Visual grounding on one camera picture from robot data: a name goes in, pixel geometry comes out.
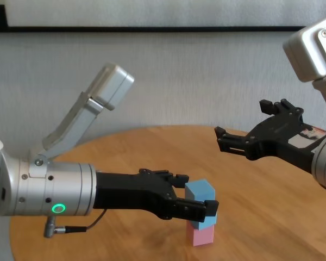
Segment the green led ring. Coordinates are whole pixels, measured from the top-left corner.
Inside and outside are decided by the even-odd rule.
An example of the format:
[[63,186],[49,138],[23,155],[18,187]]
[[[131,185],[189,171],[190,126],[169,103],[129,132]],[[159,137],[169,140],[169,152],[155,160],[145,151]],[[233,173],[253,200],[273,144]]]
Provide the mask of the green led ring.
[[64,204],[62,204],[62,203],[58,203],[58,204],[55,204],[55,205],[52,207],[52,212],[53,212],[53,213],[56,213],[56,214],[60,214],[60,213],[64,212],[65,209],[66,209],[66,206],[65,206]]

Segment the label sticker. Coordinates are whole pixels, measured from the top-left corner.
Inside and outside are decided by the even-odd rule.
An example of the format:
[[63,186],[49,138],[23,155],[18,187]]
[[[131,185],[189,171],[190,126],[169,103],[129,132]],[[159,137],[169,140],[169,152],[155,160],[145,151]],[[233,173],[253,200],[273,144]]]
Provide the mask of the label sticker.
[[304,129],[299,134],[293,136],[289,140],[289,144],[297,148],[306,148],[324,136],[326,136],[325,130],[312,127],[312,130]]

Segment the stacked blocks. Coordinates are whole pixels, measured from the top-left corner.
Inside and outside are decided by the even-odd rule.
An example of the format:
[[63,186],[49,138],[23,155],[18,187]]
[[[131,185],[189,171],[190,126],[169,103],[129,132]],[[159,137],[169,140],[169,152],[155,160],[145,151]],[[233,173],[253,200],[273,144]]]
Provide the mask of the stacked blocks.
[[[202,201],[215,200],[215,189],[206,179],[185,184],[185,198]],[[193,246],[205,245],[214,241],[216,216],[205,217],[204,222],[187,221],[187,237]]]

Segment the metal bracket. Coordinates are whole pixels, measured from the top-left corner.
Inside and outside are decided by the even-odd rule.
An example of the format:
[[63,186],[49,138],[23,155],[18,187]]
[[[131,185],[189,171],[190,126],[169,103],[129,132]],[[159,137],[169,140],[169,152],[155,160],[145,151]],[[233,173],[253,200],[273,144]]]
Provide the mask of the metal bracket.
[[133,77],[122,68],[106,64],[86,92],[81,93],[57,129],[29,151],[31,165],[34,166],[35,161],[41,158],[53,159],[74,147],[97,115],[104,108],[113,110],[133,82]]

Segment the black frame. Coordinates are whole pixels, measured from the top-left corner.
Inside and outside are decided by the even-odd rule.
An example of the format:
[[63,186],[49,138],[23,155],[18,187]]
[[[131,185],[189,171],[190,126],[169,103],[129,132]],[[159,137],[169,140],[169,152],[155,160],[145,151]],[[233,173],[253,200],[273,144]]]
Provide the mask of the black frame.
[[5,6],[0,5],[0,33],[4,32],[124,32],[124,33],[198,33],[198,32],[296,32],[303,26],[242,27],[9,27]]

